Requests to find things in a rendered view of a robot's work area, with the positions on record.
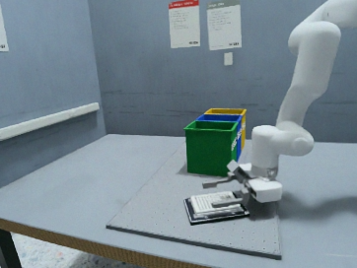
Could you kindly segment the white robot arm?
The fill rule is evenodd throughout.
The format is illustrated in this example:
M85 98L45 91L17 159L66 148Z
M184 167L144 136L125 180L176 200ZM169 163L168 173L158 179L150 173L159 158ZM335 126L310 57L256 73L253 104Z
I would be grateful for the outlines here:
M288 47L298 59L279 110L277 128L253 128L251 169L244 170L234 160L227 165L236 177L275 177L279 155L302 157L313 149L312 135L301 126L310 104L327 89L340 30L353 28L357 28L357 0L328 0L292 31Z

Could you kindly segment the green bin with label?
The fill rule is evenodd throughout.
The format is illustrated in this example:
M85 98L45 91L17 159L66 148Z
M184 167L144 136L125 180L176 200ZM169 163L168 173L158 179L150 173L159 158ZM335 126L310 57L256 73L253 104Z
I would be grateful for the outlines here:
M238 123L194 120L183 128L187 172L228 177L227 165L237 162Z

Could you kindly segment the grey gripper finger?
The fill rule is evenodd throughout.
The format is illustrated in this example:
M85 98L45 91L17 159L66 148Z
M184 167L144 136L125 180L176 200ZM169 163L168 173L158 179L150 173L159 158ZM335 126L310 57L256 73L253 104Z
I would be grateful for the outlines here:
M226 179L218 179L218 180L210 180L210 181L203 181L202 182L202 186L203 189L207 189L207 188L215 188L217 187L217 184L220 183L228 183L228 182L232 182L233 180L237 180L237 182L239 184L242 184L243 182L236 177L232 172L228 172L228 177Z
M212 208L219 209L230 207L230 205L247 203L250 200L250 194L252 194L251 190L250 185L245 182L245 188L241 188L241 194L243 195L241 199L213 201Z

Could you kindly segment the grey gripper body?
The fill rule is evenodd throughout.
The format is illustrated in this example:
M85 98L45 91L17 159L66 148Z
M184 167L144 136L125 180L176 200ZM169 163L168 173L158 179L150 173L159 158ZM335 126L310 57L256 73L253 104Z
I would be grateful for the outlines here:
M250 170L250 164L240 165L244 170ZM278 174L277 174L278 175ZM277 176L276 175L276 176ZM275 177L276 177L275 176ZM275 177L257 177L250 178L247 176L243 179L252 188L252 196L258 202L270 202L280 200L282 196L282 184L280 184ZM270 179L270 180L269 180Z

